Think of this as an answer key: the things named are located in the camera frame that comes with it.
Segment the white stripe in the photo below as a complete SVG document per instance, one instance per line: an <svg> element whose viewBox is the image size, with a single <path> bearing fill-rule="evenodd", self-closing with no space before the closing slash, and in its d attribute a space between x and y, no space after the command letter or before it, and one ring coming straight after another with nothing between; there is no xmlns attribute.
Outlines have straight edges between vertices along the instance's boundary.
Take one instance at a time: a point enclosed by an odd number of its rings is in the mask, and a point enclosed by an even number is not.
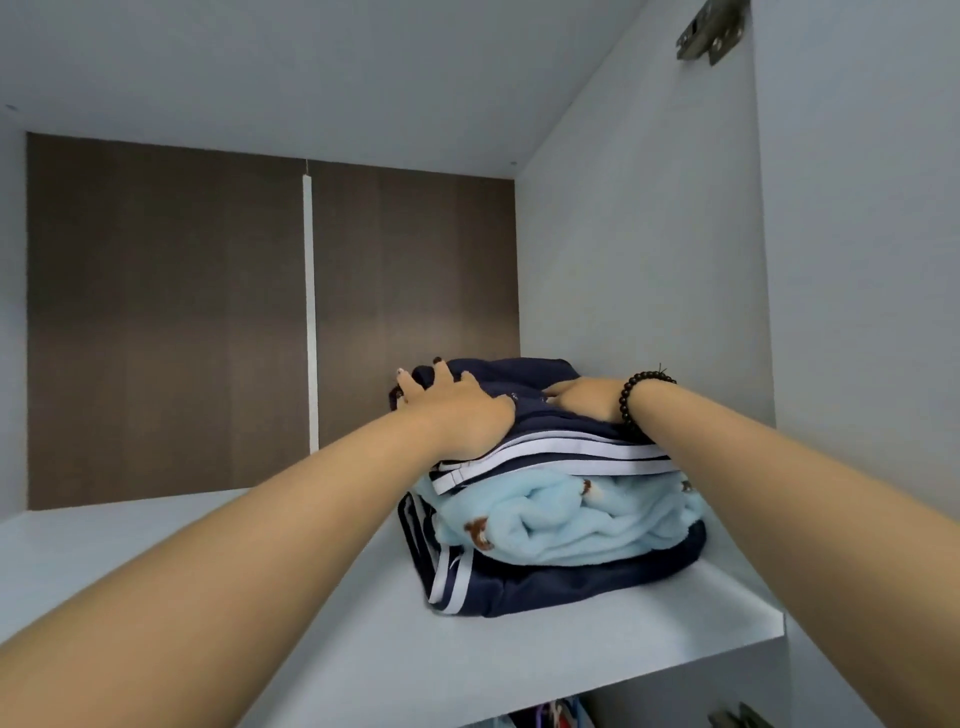
<svg viewBox="0 0 960 728"><path fill-rule="evenodd" d="M303 175L303 269L306 273L306 391L310 451L320 449L320 403L317 385L317 292L313 271L313 184Z"/></svg>
<svg viewBox="0 0 960 728"><path fill-rule="evenodd" d="M552 460L536 465L525 465L510 473L519 473L533 468L567 475L657 475L673 473L680 469L673 460ZM460 477L462 470L451 471L433 481L433 489L438 496L463 483L465 478Z"/></svg>
<svg viewBox="0 0 960 728"><path fill-rule="evenodd" d="M430 589L430 596L427 598L427 601L431 604L436 604L438 601L444 598L444 590L446 589L446 573L449 571L449 569L450 547L441 546L440 561L437 564L437 572L433 575L433 587Z"/></svg>
<svg viewBox="0 0 960 728"><path fill-rule="evenodd" d="M467 587L470 585L470 573L473 571L473 549L464 551L464 556L457 565L457 578L453 582L453 592L450 601L441 610L445 615L459 614L467 600Z"/></svg>
<svg viewBox="0 0 960 728"><path fill-rule="evenodd" d="M570 455L596 455L611 460L637 460L644 457L663 457L666 452L659 445L634 445L630 443L603 443L579 438L549 438L533 442L518 443L477 458L457 464L441 464L438 470L462 472L464 480L474 475L486 473L509 460L524 455L539 455L544 452L557 452Z"/></svg>
<svg viewBox="0 0 960 728"><path fill-rule="evenodd" d="M628 442L627 440L614 440L609 437L603 437L602 435L594 435L590 432L578 432L573 429L544 429L538 432L528 432L525 435L520 435L515 437L512 440L508 440L505 443L500 443L500 445L493 448L490 452L487 452L484 457L489 457L496 452L500 452L507 448L512 448L520 443L532 443L537 442L538 440L590 440L594 443L608 443L610 445L636 445L636 443ZM460 468L466 463L473 462L472 460L446 460L440 463L436 470L439 471L452 471Z"/></svg>
<svg viewBox="0 0 960 728"><path fill-rule="evenodd" d="M426 544L426 550L430 554L430 561L433 562L434 569L437 567L437 552L434 550L430 541L426 537L426 511L423 510L423 503L420 500L420 496L416 493L411 494L411 497L414 500L414 510L417 512L417 520L420 522L420 528L418 531L423 537L423 542Z"/></svg>
<svg viewBox="0 0 960 728"><path fill-rule="evenodd" d="M414 522L410 519L410 508L406 503L403 503L403 508L400 510L402 518L406 521L407 527L410 529L410 533L413 539L414 548L417 550L417 553L420 553L420 544L417 543L417 530L414 528Z"/></svg>

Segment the metal hinge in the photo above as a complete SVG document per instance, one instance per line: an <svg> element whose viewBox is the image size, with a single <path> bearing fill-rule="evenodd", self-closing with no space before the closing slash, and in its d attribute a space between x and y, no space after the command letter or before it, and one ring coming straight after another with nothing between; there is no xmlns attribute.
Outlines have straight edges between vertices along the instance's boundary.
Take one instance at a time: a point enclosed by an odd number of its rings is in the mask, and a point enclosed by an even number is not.
<svg viewBox="0 0 960 728"><path fill-rule="evenodd" d="M717 711L707 716L711 728L774 728L746 703L740 703L740 716Z"/></svg>
<svg viewBox="0 0 960 728"><path fill-rule="evenodd" d="M693 61L709 53L716 65L743 37L750 0L707 0L677 38L677 58Z"/></svg>

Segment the white shelf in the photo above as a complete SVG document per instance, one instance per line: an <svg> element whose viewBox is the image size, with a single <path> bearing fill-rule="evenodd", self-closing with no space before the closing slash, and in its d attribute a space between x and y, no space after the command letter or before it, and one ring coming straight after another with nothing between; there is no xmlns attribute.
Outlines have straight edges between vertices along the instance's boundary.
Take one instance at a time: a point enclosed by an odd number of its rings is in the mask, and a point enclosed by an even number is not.
<svg viewBox="0 0 960 728"><path fill-rule="evenodd" d="M25 513L0 524L0 641L238 491ZM783 636L706 562L659 584L497 619L424 604L396 517L374 536L245 728L451 728Z"/></svg>

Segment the stack of folded clothes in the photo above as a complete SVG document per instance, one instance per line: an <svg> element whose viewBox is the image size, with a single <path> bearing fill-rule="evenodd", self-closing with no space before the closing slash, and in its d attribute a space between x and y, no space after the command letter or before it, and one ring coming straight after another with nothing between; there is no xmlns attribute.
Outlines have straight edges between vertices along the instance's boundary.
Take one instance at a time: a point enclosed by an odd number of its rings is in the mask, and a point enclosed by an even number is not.
<svg viewBox="0 0 960 728"><path fill-rule="evenodd" d="M649 438L566 412L542 390L577 372L561 359L454 359L514 426L484 456L438 463L398 507L427 601L497 617L647 584L695 562L703 502ZM433 368L413 378L433 384ZM396 407L398 391L391 393Z"/></svg>

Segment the black bead bracelet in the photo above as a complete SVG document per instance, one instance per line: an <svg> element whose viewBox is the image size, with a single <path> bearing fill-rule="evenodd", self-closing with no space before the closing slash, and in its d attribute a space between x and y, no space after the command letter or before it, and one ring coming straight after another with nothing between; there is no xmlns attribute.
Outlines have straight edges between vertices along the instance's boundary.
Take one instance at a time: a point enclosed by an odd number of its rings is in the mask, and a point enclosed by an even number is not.
<svg viewBox="0 0 960 728"><path fill-rule="evenodd" d="M620 416L623 418L623 425L632 433L640 432L640 428L636 422L634 422L634 418L630 416L630 408L627 406L627 400L630 399L630 393L634 387L644 379L659 379L660 381L668 381L671 384L677 383L676 379L664 373L662 367L655 372L637 372L627 379L627 383L623 385L623 391L620 392Z"/></svg>

